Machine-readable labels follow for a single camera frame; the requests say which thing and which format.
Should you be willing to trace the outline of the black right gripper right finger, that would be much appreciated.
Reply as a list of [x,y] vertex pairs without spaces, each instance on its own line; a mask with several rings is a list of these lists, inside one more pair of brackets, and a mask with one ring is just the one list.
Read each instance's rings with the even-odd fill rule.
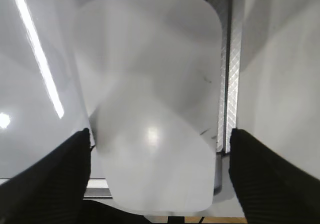
[[318,224],[320,181],[243,129],[230,137],[229,176],[249,224]]

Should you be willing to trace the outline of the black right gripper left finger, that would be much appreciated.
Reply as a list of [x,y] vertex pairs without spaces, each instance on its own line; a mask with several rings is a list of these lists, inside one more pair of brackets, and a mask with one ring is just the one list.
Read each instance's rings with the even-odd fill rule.
[[0,186],[2,224],[74,224],[91,173],[90,131],[78,131]]

